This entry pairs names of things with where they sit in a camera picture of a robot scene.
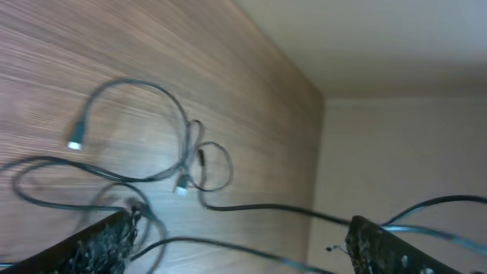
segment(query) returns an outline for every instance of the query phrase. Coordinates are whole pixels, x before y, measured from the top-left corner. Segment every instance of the usb connector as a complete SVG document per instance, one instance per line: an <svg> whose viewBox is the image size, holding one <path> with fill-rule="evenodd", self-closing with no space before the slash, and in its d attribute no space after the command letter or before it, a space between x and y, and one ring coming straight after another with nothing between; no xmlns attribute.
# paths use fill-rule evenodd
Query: usb connector
<svg viewBox="0 0 487 274"><path fill-rule="evenodd" d="M188 193L188 181L188 175L181 174L180 177L177 179L174 192L179 196L185 196Z"/></svg>
<svg viewBox="0 0 487 274"><path fill-rule="evenodd" d="M73 150L81 150L83 148L84 127L84 120L78 121L75 124L68 141L68 148Z"/></svg>

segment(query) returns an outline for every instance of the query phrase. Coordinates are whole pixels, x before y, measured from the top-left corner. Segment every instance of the white wall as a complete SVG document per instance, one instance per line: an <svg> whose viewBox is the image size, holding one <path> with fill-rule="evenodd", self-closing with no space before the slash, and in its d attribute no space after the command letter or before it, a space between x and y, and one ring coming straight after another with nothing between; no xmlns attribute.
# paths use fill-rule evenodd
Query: white wall
<svg viewBox="0 0 487 274"><path fill-rule="evenodd" d="M436 196L487 196L487 98L328 100L314 209L386 221ZM444 229L487 244L484 205L452 202L403 223ZM308 261L353 273L350 259L325 248L347 229L314 220ZM415 234L403 239L461 272L487 272L487 259Z"/></svg>
<svg viewBox="0 0 487 274"><path fill-rule="evenodd" d="M237 3L326 97L487 91L486 0Z"/></svg>

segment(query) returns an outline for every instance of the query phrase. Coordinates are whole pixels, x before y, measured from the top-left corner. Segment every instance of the wooden wall panel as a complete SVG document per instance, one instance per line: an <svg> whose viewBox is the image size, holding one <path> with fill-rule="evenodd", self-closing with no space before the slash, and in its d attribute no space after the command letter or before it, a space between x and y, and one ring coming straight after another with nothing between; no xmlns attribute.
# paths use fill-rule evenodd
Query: wooden wall panel
<svg viewBox="0 0 487 274"><path fill-rule="evenodd" d="M167 98L124 86L96 103L85 149L65 134L87 95L118 77L161 84L206 139L231 153L235 181L219 204L311 205L323 98L231 1L10 0L0 3L0 159L56 155L143 177L177 158L179 120ZM226 170L208 152L211 178ZM0 255L21 260L70 235L79 214L17 198L0 181ZM139 184L171 235L212 237L305 259L310 220L276 211L210 212L171 180ZM67 167L39 170L24 187L43 199L88 202L108 182ZM129 195L116 191L115 200ZM147 268L154 253L133 263ZM174 244L161 273L270 273L275 263L194 244Z"/></svg>

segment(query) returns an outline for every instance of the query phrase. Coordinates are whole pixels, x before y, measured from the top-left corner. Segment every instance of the black cable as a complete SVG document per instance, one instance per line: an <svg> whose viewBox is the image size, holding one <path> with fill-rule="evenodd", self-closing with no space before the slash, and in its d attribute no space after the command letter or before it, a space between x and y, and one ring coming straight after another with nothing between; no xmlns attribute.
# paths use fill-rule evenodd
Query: black cable
<svg viewBox="0 0 487 274"><path fill-rule="evenodd" d="M292 266L294 268L297 268L301 271L308 271L308 272L315 272L315 273L322 273L322 274L333 274L332 272L326 271L324 269L320 269L314 266L309 266L306 263L300 263L294 260L290 260L286 257L283 256L277 256L274 254L270 254L267 252L259 251L259 250L254 250L249 247L244 247L238 244L230 244L230 243L225 243L221 241L215 241L215 240L210 240L210 239L205 239L205 238L199 238L199 237L170 237L168 239L158 241L157 243L151 244L147 248L145 248L143 251L141 251L139 254L135 255L132 258L133 260L137 260L139 257L145 255L147 252L151 251L152 249L162 245L162 244L169 244L177 241L183 241L183 242L190 242L190 243L198 243L198 244L210 244L216 247L226 247L232 250L237 250L241 252L245 252L248 254L252 254L255 256L259 256L268 260L274 260L280 263L283 263L287 266Z"/></svg>
<svg viewBox="0 0 487 274"><path fill-rule="evenodd" d="M139 189L137 189L136 187L130 185L130 184L127 184L127 183L112 183L108 186L105 186L102 190L100 190L100 192L97 193L97 195L91 200L90 202L90 205L96 205L97 204L97 201L105 194L107 193L109 190L111 190L112 188L114 188L115 186L124 186L124 187L127 187L129 188L130 190L136 192L138 194L138 196L140 198L142 198L142 201L143 203L139 204L139 205L135 205L133 203L137 203L138 201L134 201L134 202L131 202L132 203L132 206L138 206L141 210L141 214L146 217L147 219L147 225L145 226L145 230L144 232L142 232L142 236L141 236L141 239L139 241L138 244L136 244L136 248L134 248L133 252L134 253L138 253L142 248L143 248L143 245L144 243L146 242L146 240L148 239L148 235L149 235L149 232L150 232L150 228L151 228L151 225L154 224L156 225L156 228L158 228L158 231L159 231L159 234L161 236L161 239L165 239L167 238L168 236L168 233L167 233L167 229L164 225L164 223L154 214L154 211L152 209L152 205L151 205L151 202L150 200L148 199L148 197ZM81 216L81 219L80 219L80 224L84 221L87 221L87 218L88 218L88 214L90 212L88 211L85 211L83 212L83 215ZM163 258L163 255L164 255L164 251L165 251L166 247L165 246L162 246L161 247L161 251L159 252L158 254L158 258L156 259L156 261L154 262L153 266L151 267L151 270L149 272L154 272L155 269L157 269L159 263L162 261L162 258Z"/></svg>
<svg viewBox="0 0 487 274"><path fill-rule="evenodd" d="M102 192L105 192L107 189L109 189L115 185L126 186L126 187L130 188L131 190L136 191L139 195L141 195L141 197L144 199L144 201L147 202L147 204L149 205L148 199L146 199L145 195L139 189L137 189L134 186L131 186L127 183L154 182L157 180L163 180L163 179L166 179L166 178L172 176L173 174L175 174L178 171L189 174L188 163L194 159L195 151L197 149L203 148L207 145L214 145L217 148L219 148L220 150L222 150L225 154L225 158L227 159L227 161L231 162L230 155L219 144L216 144L214 142L202 142L202 137L203 137L203 134L205 131L203 124L198 120L188 121L186 112L182 108L179 101L171 93L169 93L168 91L166 91L165 89L163 89L162 87L160 87L156 84L146 82L146 81L134 80L134 79L118 79L115 81L110 81L110 82L107 82L106 84L103 84L102 86L97 88L97 90L95 90L95 92L88 98L86 104L84 105L83 111L81 112L81 116L79 117L78 121L75 123L75 130L72 134L72 138L70 139L70 145L72 145L74 143L76 146L70 146L70 148L75 148L75 149L81 149L82 148L84 133L85 133L85 130L87 129L86 123L88 121L88 114L91 110L91 107L92 107L92 104L94 103L94 100L97 97L99 97L100 94L103 91L105 91L107 88L112 88L112 87L115 87L119 84L146 84L148 86L151 86L151 87L156 88L159 91L163 92L176 104L178 110L180 111L180 115L182 116L183 122L185 125L184 126L185 133L184 133L184 137L183 137L183 147L182 147L182 153L181 153L180 159L175 164L173 164L171 167L169 167L168 169L163 170L163 171L161 171L155 175L145 177L145 178L133 178L133 177L127 177L127 176L115 174L114 172L103 169L101 167L96 167L96 166L93 166L90 164L85 164L85 163L76 162L76 161L70 161L70 160L63 159L63 158L57 158L57 157L51 157L51 156L33 156L33 157L29 157L29 158L24 158L24 159L20 159L18 161L13 161L11 163L5 164L4 166L2 166L2 168L0 168L0 172L3 172L6 170L9 170L9 169L12 169L13 167L17 167L18 165L35 163L37 161L40 162L39 164L33 164L29 167L24 168L23 170L18 172L12 178L12 181L11 181L12 189L14 190L14 192L18 196L20 196L22 199L24 199L27 202L33 203L34 205L50 207L50 208L54 208L54 209L77 210L77 211L92 211L92 210L116 211L116 210L120 210L123 208L115 207L115 206L102 206L102 205L69 205L69 204L48 202L48 201L36 199L36 198L33 198L32 196L29 196L26 193L24 193L22 191L22 189L19 187L19 183L20 183L21 178L25 174L27 174L28 172L31 172L33 170L36 170L36 169L39 169L42 167L53 166L53 165L68 165L68 166L76 167L78 169L87 171L90 174L93 174L93 175L96 175L96 176L117 182L111 186L108 186L108 188L105 188L105 190L102 190ZM189 140L190 140L190 128L193 124L197 124L199 126L199 133L198 133L197 138L196 138L196 143L192 147L189 145ZM232 179L233 179L233 168L229 173L228 180L222 186L217 187L217 188L212 189L212 190L207 190L203 186L201 186L200 190L202 192L221 190L224 187L228 186L231 183ZM149 210L145 213L145 217L147 217L148 219L150 219L151 221L153 221L156 224L156 226L158 227L158 229L160 231L161 238L163 239L162 241L165 241L164 238L167 235L167 229L165 228L164 223L155 217L153 211L150 209L150 206L148 208L149 208ZM293 207L290 207L289 210L297 210L297 208L294 209ZM227 244L228 248L232 248L232 246L233 246L232 244ZM246 250L247 252L253 252L257 256L262 255L262 256L268 257L268 258L280 258L280 260L283 263L294 264L296 266L301 266L301 265L304 266L304 264L302 264L302 263L296 263L292 260L285 259L284 257L280 257L280 256L272 255L272 254L267 254L267 253L262 253L262 252L259 252L257 250L251 250L247 247L240 247L240 246L234 245L234 248L238 249L238 250L242 250L242 251ZM156 263L152 266L152 268L149 272L152 272L155 268L157 268L157 265L159 264L160 261L161 261L161 256L158 257ZM3 264L3 266L12 266L12 265L13 265L13 263L4 263Z"/></svg>
<svg viewBox="0 0 487 274"><path fill-rule="evenodd" d="M451 241L455 244L461 244L465 248L468 248L483 256L487 256L487 247L485 245L478 244L475 241L471 241L453 233L439 231L432 228L425 228L417 225L384 225L382 228L389 232L412 232L437 237L442 240Z"/></svg>
<svg viewBox="0 0 487 274"><path fill-rule="evenodd" d="M90 164L85 164L85 163L76 162L76 161L70 161L70 160L66 160L63 158L57 158L57 157L51 157L51 156L29 157L29 158L20 159L18 161L8 163L8 164L4 165L2 168L0 168L0 172L2 172L2 171L6 171L8 169L11 169L13 167L17 167L18 165L35 163L37 161L40 162L38 164L34 164L32 166L24 168L17 175L15 175L13 177L12 188L17 195L19 195L22 199L24 199L28 202L31 202L35 205L50 207L50 208L54 208L54 209L78 210L78 211L120 210L122 208L113 207L113 206L66 205L66 204L47 202L47 201L35 199L32 196L29 196L26 193L24 193L18 184L20 182L20 179L26 173L28 173L32 170L36 170L36 169L41 168L41 167L53 166L53 165L68 165L68 166L76 167L78 169L87 171L90 174L93 174L93 175L96 175L96 176L117 182L117 183L119 183L120 186L126 186L126 187L130 188L131 190L134 190L137 193L144 196L144 194L140 190L129 185L128 183L155 182L158 180L167 179L168 177L171 177L175 173L180 172L180 173L188 176L189 180L192 182L192 184L195 186L195 188L197 188L199 190L199 201L202 204L202 206L206 207L207 209L220 211L220 212L253 210L253 209L278 209L278 210L283 210L283 211L300 213L303 215L309 215L309 216L315 217L315 218L321 218L325 221L330 221L330 222L338 224L338 225L348 226L350 224L349 220L346 220L343 218L338 218L336 216L326 215L323 213L314 212L314 211L311 211L308 209L303 209L303 208L294 207L294 206L290 206L290 205L281 205L281 204L274 204L274 203L255 204L255 205L233 205L233 206L209 205L205 200L204 193L222 190L226 186L228 186L231 183L231 181L233 180L234 169L233 169L233 164L231 162L231 157L230 157L229 153L227 152L227 150L225 148L223 148L221 145L214 143L214 142L202 142L204 132L205 132L204 125L198 120L189 121L188 116L186 114L186 111L183 109L180 102L170 92L168 92L167 90L165 90L161 86L159 86L157 84L153 84L151 82L123 78L123 79L118 79L115 81L109 81L106 84L103 84L99 88L97 88L93 92L93 94L88 98L87 102L84 105L84 108L81 112L81 115L80 115L78 121L75 123L75 130L73 132L72 138L70 139L70 143L69 143L70 148L74 148L74 149L81 149L82 148L84 133L85 133L86 129L88 128L87 127L88 115L91 111L92 105L95 102L95 99L98 98L103 93L103 91L105 91L107 88L112 88L112 87L115 87L115 86L120 85L120 84L143 84L143 85L148 85L150 87L156 88L160 92L162 92L163 94L166 94L171 99L171 101L177 106L177 109L179 110L180 115L183 119L183 125L184 125L183 145L182 145L182 149L181 149L181 156L178 159L178 161L176 163L174 163L173 165L171 165L169 168L167 168L163 171L160 171L157 174L151 175L149 177L144 177L144 178L134 178L134 177L123 176L120 174L115 174L114 172L103 169L101 167L96 167L96 166L93 166ZM190 144L192 125L198 125L198 127L199 127L198 135L196 136L196 140L195 140L194 145ZM204 159L204 153L203 153L203 148L205 146L215 146L217 149L219 149L224 154L224 157L225 157L226 161L228 162L228 167L229 167L228 168L227 180L221 186L218 186L218 187L213 188L213 189L205 188L205 184L207 183L206 182L206 166L205 166L206 160ZM194 162L196 152L198 153L199 163L202 165L202 181L200 183L196 183L194 181L194 179L191 177L191 175L189 174L189 167ZM485 200L485 198L478 197L478 196L470 196L470 197L476 197L476 199ZM454 235L456 237L451 237L451 235L453 235L453 234L445 234L446 232L431 230L429 228L419 228L419 227L412 227L412 226L397 227L397 226L390 225L390 224L392 224L392 222L399 221L401 218L405 217L406 215L408 215L412 211L417 211L419 209L423 209L427 206L432 206L434 204L438 204L441 202L452 202L452 200L437 198L437 199L429 200L429 201L420 203L418 205L415 205L412 208L409 208L406 211L401 212L398 216L395 216L394 218L389 220L386 223L387 225L385 227L387 227L388 229L391 229L391 231L394 231L394 229L396 229L396 231L413 231L413 232L417 232L417 233L434 235L435 237L447 238L449 240L451 240L451 239L463 240L463 238L461 238L457 235ZM158 242L157 245L164 245L164 243L169 243L171 241L192 241L190 239L193 239L193 240L198 239L198 238L189 238L189 237L164 239L167 235L167 230L164 227L164 223L156 218L156 216L154 215L150 206L148 207L148 210L145 212L145 217L150 219L151 221L153 221L160 231L161 238L163 238L163 240ZM253 253L254 255L257 255L257 256L262 255L263 257L267 257L267 255L270 255L270 256L273 256L273 258L279 258L281 260L281 262L283 262L283 263L287 262L287 264L293 264L295 266L296 265L304 266L304 264L302 264L302 263L296 263L296 262L290 261L288 259L285 259L283 257L272 255L272 254L261 253L260 251L251 250L247 247L242 247L242 246L238 246L238 245L234 245L234 244L226 244L226 243L221 243L221 242L211 241L211 240L205 240L205 239L199 239L199 241L205 242L207 244L220 243L220 245L223 247L234 248L234 249L241 250L244 252ZM132 258L132 260L135 260L136 258L138 258L140 256L136 255L135 257ZM157 264L159 262L160 262L160 259L158 259L158 261L155 263L155 265L151 268L151 271L154 270L155 267L157 267ZM11 263L4 263L3 265L4 266L10 266Z"/></svg>
<svg viewBox="0 0 487 274"><path fill-rule="evenodd" d="M427 201L420 202L419 204L411 206L410 208L399 213L398 215L395 215L389 221L386 221L382 225L391 225L392 223L395 223L395 222L402 220L403 218L407 217L408 215L411 215L415 212L426 209L427 207L430 207L430 206L439 205L439 204L444 203L444 202L480 202L483 204L487 204L487 198L480 197L480 196L474 196L474 195L452 195L452 196L443 196L443 197L438 197L438 198L434 198L434 199L429 199Z"/></svg>
<svg viewBox="0 0 487 274"><path fill-rule="evenodd" d="M16 263L0 263L0 268L7 268L15 266Z"/></svg>

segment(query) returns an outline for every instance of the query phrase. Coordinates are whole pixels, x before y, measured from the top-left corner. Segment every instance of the tangled cable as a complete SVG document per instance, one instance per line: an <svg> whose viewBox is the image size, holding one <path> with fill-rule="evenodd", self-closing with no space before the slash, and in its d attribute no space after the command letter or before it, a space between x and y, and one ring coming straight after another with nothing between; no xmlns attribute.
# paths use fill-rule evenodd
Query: tangled cable
<svg viewBox="0 0 487 274"><path fill-rule="evenodd" d="M205 127L204 125L198 121L198 120L189 120L186 111L183 109L181 103L173 96L169 91L165 90L161 86L157 84L153 84L151 82L147 81L140 81L140 80L135 80L135 79L128 79L128 78L122 78L122 79L117 79L115 81L109 81L100 87L98 87L92 95L88 98L86 101L84 108L81 112L81 115L79 116L79 119L77 123L75 124L74 131L72 133L72 137L69 139L68 146L72 149L82 149L83 145L83 139L84 139L84 132L87 128L87 123L88 123L88 117L90 110L92 108L93 103L95 100L107 89L107 88L113 88L116 87L117 85L120 84L141 84L141 85L147 85L150 87L153 87L157 89L158 91L162 92L163 94L167 95L170 100L176 105L177 109L180 112L182 121L183 121L183 128L184 128L184 133L183 133L183 145L182 149L180 152L180 157L174 163L171 165L169 168L162 170L158 172L157 174L151 175L149 177L143 177L143 178L134 178L134 177L127 177L123 176L120 174L115 174L112 171L106 170L102 167L96 167L91 164L86 164L86 163L81 163L77 161L70 161L67 159L63 158L57 158L57 157L52 157L52 156L33 156L29 158L24 158L20 159L18 161L13 161L11 163L5 164L0 168L0 173L5 172L7 170L12 169L13 167L25 165L25 164L30 164L26 168L18 171L11 180L11 185L14 193L21 197L23 200L30 202L34 205L37 206L43 206L43 207L49 207L53 209L64 209L64 210L74 210L74 211L82 211L85 212L84 216L82 217L81 220L86 219L86 214L92 211L119 211L124 209L123 207L119 206L107 206L107 205L97 205L97 200L107 191L111 190L115 186L123 186L125 188L129 188L130 190L134 191L143 201L144 203L144 210L142 211L142 216L147 218L147 226L142 233L141 240L139 240L139 243L136 244L136 248L134 248L134 254L131 257L131 261L138 259L139 257L143 256L146 254L148 251L156 248L156 247L161 247L158 257L156 258L154 265L149 269L148 273L154 272L160 262L162 261L163 255L164 255L164 250L166 247L166 244L172 243L172 242L177 242L177 241L189 241L193 243L200 243L200 244L211 244L219 247L226 247L229 249L233 250L239 250L241 252L246 252L250 253L256 256L261 256L263 258L269 259L269 260L275 260L280 263L284 263L286 265L298 268L303 271L309 271L309 272L316 272L316 273L331 273L328 272L324 269L319 269L317 267L313 266L308 266L306 263L299 263L294 260L290 260L288 258L282 257L282 256L277 256L274 254L254 250L248 247L236 245L236 244L229 244L229 243L224 243L220 241L214 241L210 239L202 239L202 238L196 238L196 237L169 237L167 233L167 229L162 222L155 214L152 209L151 203L147 196L138 188L133 186L131 183L148 183L148 182L155 182L155 181L160 181L160 180L166 180L169 177L172 177L174 174L179 173L180 174L180 179L178 180L178 184L182 188L187 188L187 184L190 183L193 185L198 191L199 191L199 201L202 206L204 206L207 209L210 210L215 210L215 211L220 211L220 212L230 212L230 211L240 211L240 210L252 210L252 209L278 209L278 210L284 210L288 212L295 212L299 214L304 214L308 215L311 217L315 218L320 218L323 219L324 221L330 221L332 223L335 223L337 225L343 225L343 226L348 226L350 224L349 220L339 218L336 216L332 215L327 215L319 212L313 212L309 209L303 209L299 207L294 207L290 205L281 205L281 204L255 204L255 205L232 205L232 206L216 206L216 205L210 205L205 199L205 193L207 192L215 192L224 189L228 185L231 184L234 176L234 168L233 164L231 161L231 156L228 153L228 151L222 147L221 145L215 143L215 142L204 142L204 133L205 133ZM193 126L198 126L199 130L196 136L196 140L194 144L191 144L191 129ZM207 183L207 166L205 162L205 154L204 154L204 148L213 146L216 147L218 150L220 150L224 158L228 164L228 178L224 181L224 183L218 187L209 189L206 188L205 185ZM196 182L193 176L190 174L189 169L190 167L194 164L195 159L199 159L199 165L202 168L202 176L201 180L199 182ZM62 203L56 203L56 202L49 202L49 201L44 201L41 199L34 198L28 194L26 194L22 188L20 187L20 182L21 179L24 175L28 174L31 171L38 170L40 168L44 167L52 167L54 165L67 165L70 167L76 167L80 170L84 170L90 174L93 174L95 176L102 177L107 180L111 180L115 183L110 184L109 186L104 187L91 201L89 205L70 205L70 204L62 204ZM473 249L474 251L481 253L483 255L487 255L487 247L482 246L481 244L477 244L473 241L470 241L468 239L465 239L461 236L455 235L455 234L450 234L447 232L443 231L438 231L430 228L423 228L423 227L416 227L416 226L407 226L407 225L402 225L402 226L395 226L393 223L398 222L399 220L405 218L407 215L411 214L412 212L417 212L418 210L425 209L429 206L437 205L439 203L443 202L455 202L455 201L466 201L466 202L480 202L483 204L487 203L487 198L485 197L479 197L479 196L445 196L437 199L431 199L426 202L419 203L418 205L414 205L413 207L405 210L404 212L401 212L397 216L391 218L389 221L383 223L383 228L388 230L388 231L409 231L409 232L415 232L415 233L422 233L422 234L427 234L435 237L439 237L448 241L453 241L458 244L462 244L465 247L469 247ZM150 227L152 225L155 225L156 228L158 229L158 232L161 236L161 240L151 244L150 246L146 247L144 250L140 251L143 248L144 243L146 242L148 238L148 232L150 230ZM14 263L0 263L0 267L9 267L14 265Z"/></svg>

